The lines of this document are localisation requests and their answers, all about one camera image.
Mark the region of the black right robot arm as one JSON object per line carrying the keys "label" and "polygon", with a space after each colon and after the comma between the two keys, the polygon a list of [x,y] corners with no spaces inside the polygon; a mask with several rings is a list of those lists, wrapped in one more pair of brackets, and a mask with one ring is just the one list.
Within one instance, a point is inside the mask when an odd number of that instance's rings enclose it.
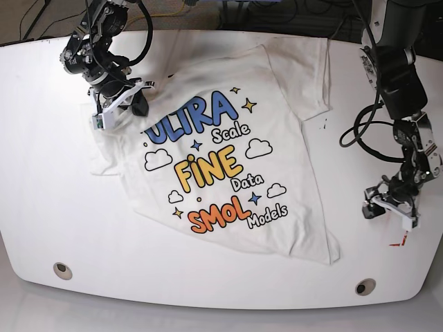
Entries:
{"label": "black right robot arm", "polygon": [[[138,6],[147,23],[145,45],[133,60],[109,50],[113,38],[127,25],[129,4]],[[85,2],[85,15],[71,33],[60,61],[67,73],[80,74],[89,84],[94,129],[114,128],[117,116],[126,110],[138,117],[148,115],[149,105],[143,90],[153,88],[154,82],[128,76],[132,67],[145,59],[152,39],[152,18],[142,1]]]}

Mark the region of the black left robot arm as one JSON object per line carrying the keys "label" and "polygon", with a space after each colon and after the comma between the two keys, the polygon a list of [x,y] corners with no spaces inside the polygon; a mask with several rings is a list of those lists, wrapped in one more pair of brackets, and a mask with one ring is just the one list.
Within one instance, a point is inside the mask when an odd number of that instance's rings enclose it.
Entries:
{"label": "black left robot arm", "polygon": [[359,126],[363,116],[386,108],[403,153],[402,158],[391,158],[360,143],[376,158],[400,165],[394,176],[382,176],[365,190],[362,212],[373,219],[390,210],[401,217],[406,231],[419,224],[417,200],[423,184],[442,175],[442,157],[423,110],[428,98],[415,68],[414,43],[427,5],[429,1],[373,1],[362,34],[361,61],[377,100],[354,124]]}

